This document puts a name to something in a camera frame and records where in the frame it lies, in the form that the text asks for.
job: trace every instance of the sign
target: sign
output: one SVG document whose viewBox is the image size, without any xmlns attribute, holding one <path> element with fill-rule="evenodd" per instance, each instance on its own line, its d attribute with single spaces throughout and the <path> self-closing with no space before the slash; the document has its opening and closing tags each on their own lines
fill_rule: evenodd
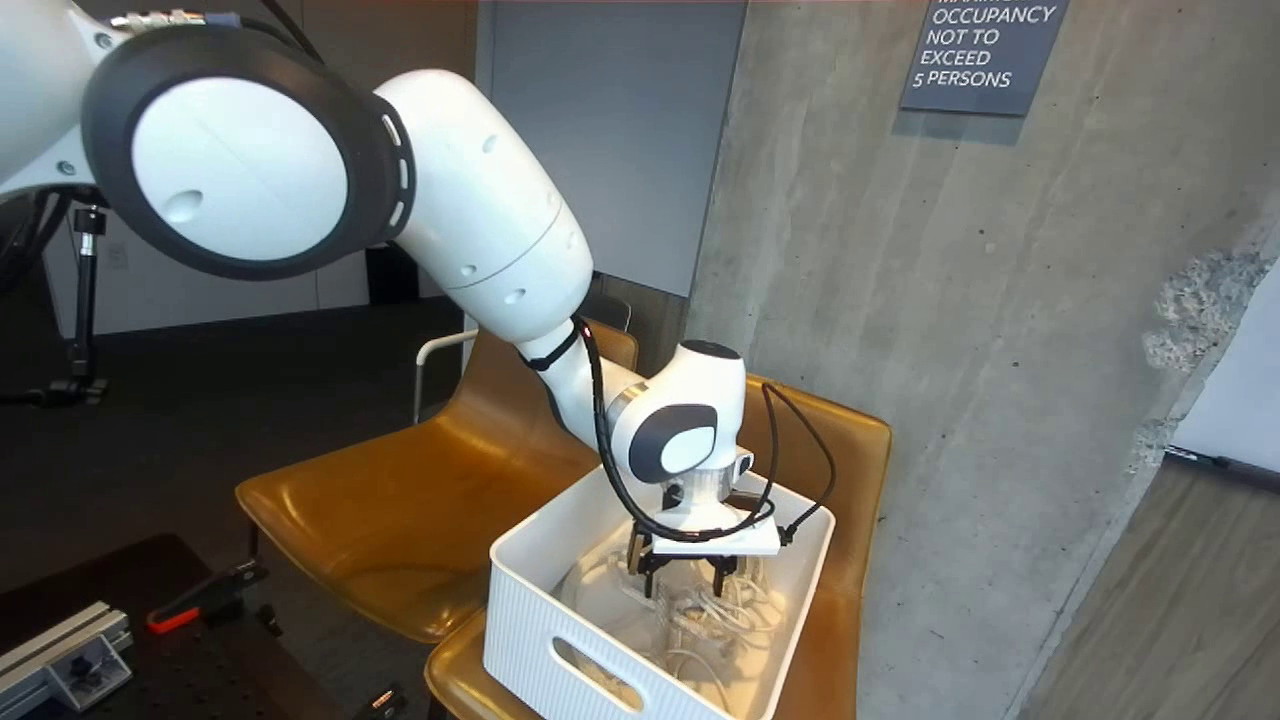
<svg viewBox="0 0 1280 720">
<path fill-rule="evenodd" d="M 1068 0 L 932 0 L 906 111 L 1027 115 Z"/>
</svg>

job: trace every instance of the white robotic arm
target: white robotic arm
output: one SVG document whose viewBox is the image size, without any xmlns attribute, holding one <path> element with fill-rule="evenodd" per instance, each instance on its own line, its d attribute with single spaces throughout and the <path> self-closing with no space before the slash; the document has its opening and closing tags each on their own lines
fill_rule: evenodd
<svg viewBox="0 0 1280 720">
<path fill-rule="evenodd" d="M 589 239 L 470 81 L 405 72 L 363 96 L 266 32 L 201 17 L 116 32 L 68 0 L 14 0 L 0 96 L 0 200 L 91 183 L 159 251 L 223 278 L 290 278 L 398 239 L 521 347 L 571 435 L 623 482 L 686 487 L 654 507 L 656 554 L 780 548 L 769 512 L 722 504 L 750 468 L 739 356 L 681 343 L 654 381 L 592 366 L 571 320 L 592 279 Z"/>
</svg>

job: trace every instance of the plastic container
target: plastic container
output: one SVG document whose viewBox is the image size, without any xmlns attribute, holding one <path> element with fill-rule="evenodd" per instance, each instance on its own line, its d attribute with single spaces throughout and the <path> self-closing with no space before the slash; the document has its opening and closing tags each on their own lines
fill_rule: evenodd
<svg viewBox="0 0 1280 720">
<path fill-rule="evenodd" d="M 774 487 L 774 500 L 780 525 L 811 504 L 780 483 Z M 774 716 L 802 643 L 834 528 L 835 516 L 822 507 L 796 532 L 796 545 L 762 560 L 758 575 L 769 596 L 780 599 L 774 605 L 774 643 L 758 659 L 762 667 L 752 672 L 750 689 L 737 685 L 732 701 L 715 701 L 560 599 L 565 575 L 579 567 L 583 556 L 599 554 L 599 545 L 630 532 L 630 512 L 595 468 L 494 545 L 484 667 L 540 716 Z"/>
</svg>

